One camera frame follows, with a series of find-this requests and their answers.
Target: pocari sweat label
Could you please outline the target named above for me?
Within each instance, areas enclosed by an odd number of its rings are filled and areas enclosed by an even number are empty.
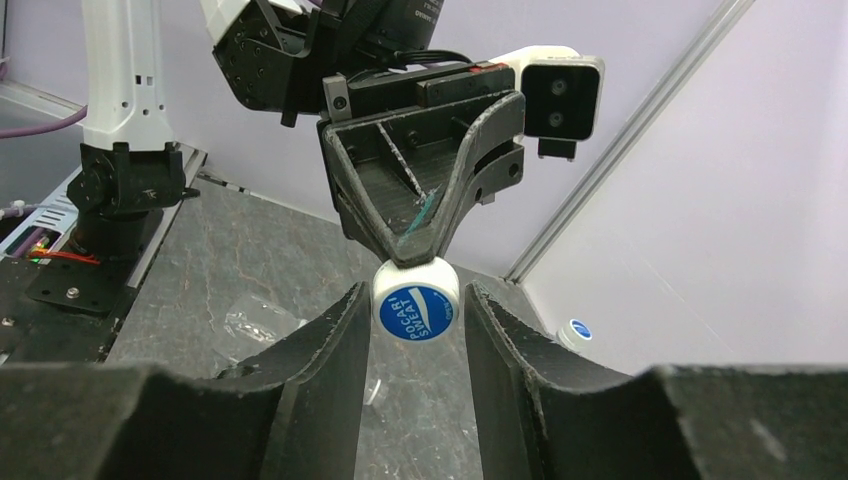
[[[453,321],[453,305],[438,290],[403,287],[380,305],[380,322],[392,335],[422,341],[438,337]]]

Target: gray table surface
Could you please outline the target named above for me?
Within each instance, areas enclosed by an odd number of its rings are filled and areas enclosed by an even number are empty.
[[[201,197],[181,208],[106,363],[152,361],[209,377],[228,364],[215,327],[245,293],[312,319],[379,267],[337,225],[203,180],[195,186]],[[518,287],[458,273],[541,330]],[[369,377],[387,397],[363,409],[356,478],[482,478],[463,332],[460,323],[444,340],[413,345],[373,329]]]

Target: red wire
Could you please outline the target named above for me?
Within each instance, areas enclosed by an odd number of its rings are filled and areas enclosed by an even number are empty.
[[[36,249],[33,250],[29,256],[31,258],[64,258],[66,260],[74,260],[77,262],[88,263],[91,265],[100,265],[100,260],[97,260],[92,255],[83,256],[68,252],[48,252],[45,250]]]

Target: plastic bag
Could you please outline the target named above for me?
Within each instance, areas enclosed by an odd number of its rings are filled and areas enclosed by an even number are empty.
[[[256,355],[307,323],[259,295],[245,293],[212,325],[213,349],[232,363]]]

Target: bottle cap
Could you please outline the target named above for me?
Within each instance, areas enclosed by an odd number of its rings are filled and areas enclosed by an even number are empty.
[[[413,268],[398,268],[389,260],[374,275],[371,299],[383,330],[401,340],[426,342],[456,323],[459,277],[438,257]]]
[[[572,318],[568,325],[557,330],[557,340],[563,347],[574,352],[581,352],[592,341],[592,331],[585,323]]]

